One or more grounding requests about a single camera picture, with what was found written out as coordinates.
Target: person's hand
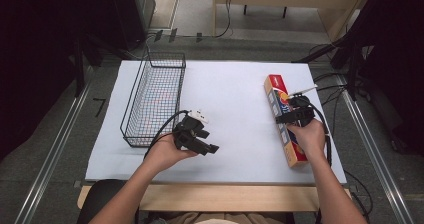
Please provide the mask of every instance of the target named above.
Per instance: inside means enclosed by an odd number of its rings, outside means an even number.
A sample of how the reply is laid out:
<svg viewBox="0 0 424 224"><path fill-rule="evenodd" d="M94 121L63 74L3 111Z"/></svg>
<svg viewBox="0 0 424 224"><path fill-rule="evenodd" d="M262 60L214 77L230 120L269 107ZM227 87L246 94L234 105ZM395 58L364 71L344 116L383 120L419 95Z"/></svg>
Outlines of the person's hand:
<svg viewBox="0 0 424 224"><path fill-rule="evenodd" d="M197 156L197 153L190 150L178 150L174 143L172 134L159 137L155 145L150 149L149 154L143 161L156 173L170 168L175 163Z"/></svg>
<svg viewBox="0 0 424 224"><path fill-rule="evenodd" d="M308 159L313 155L324 154L325 135L322 122L314 118L305 127L287 125L287 128L296 135L296 140Z"/></svg>

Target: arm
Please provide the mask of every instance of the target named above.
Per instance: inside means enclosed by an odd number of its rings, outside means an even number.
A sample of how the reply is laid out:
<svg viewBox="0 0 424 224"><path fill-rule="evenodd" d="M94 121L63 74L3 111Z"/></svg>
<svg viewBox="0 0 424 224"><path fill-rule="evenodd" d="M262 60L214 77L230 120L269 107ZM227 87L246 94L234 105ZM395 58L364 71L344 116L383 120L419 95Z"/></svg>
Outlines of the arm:
<svg viewBox="0 0 424 224"><path fill-rule="evenodd" d="M312 166L322 220L331 223L366 223L364 217L343 190L324 155L324 130L322 123L312 120L306 127L287 126L306 153Z"/></svg>
<svg viewBox="0 0 424 224"><path fill-rule="evenodd" d="M160 138L122 189L90 223L131 223L150 181L180 160L196 156L175 147L172 135Z"/></svg>

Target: orange box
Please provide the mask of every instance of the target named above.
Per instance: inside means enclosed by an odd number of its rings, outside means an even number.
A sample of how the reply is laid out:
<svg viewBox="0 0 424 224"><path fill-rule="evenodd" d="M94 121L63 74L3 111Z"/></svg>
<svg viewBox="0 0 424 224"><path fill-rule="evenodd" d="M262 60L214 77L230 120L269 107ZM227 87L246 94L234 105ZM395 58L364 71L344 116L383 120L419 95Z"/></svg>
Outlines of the orange box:
<svg viewBox="0 0 424 224"><path fill-rule="evenodd" d="M281 75L268 75L265 80L265 92L268 96L274 118L291 111L288 94ZM287 162L290 167L308 162L302 148L297 144L296 136L286 128L285 124L276 124L284 145Z"/></svg>

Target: black wire basket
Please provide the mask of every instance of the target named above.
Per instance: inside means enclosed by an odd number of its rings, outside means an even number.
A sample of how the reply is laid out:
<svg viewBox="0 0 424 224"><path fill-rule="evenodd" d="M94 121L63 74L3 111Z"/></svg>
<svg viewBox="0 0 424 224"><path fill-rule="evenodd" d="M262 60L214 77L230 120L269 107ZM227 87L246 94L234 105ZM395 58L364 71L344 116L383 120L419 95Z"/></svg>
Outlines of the black wire basket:
<svg viewBox="0 0 424 224"><path fill-rule="evenodd" d="M131 147L150 146L162 125L179 110L185 68L184 53L145 53L120 127ZM163 133L171 132L176 123L178 118Z"/></svg>

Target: white sheet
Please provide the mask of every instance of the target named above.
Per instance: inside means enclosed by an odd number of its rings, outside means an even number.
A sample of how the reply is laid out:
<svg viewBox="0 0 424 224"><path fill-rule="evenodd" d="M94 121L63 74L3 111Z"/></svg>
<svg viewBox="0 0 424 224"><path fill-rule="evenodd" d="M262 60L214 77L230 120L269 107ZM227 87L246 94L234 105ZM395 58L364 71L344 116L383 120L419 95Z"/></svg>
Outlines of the white sheet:
<svg viewBox="0 0 424 224"><path fill-rule="evenodd" d="M119 126L140 62L123 61L107 114L91 153L86 180L128 179L143 161L144 148L131 148ZM201 109L209 119L204 141L216 154L183 160L154 181L177 183L313 184L310 165L290 168L275 127L263 83L281 74L289 93L313 86L306 64L187 61L181 110ZM320 110L315 90L306 94ZM334 144L333 171L346 177Z"/></svg>

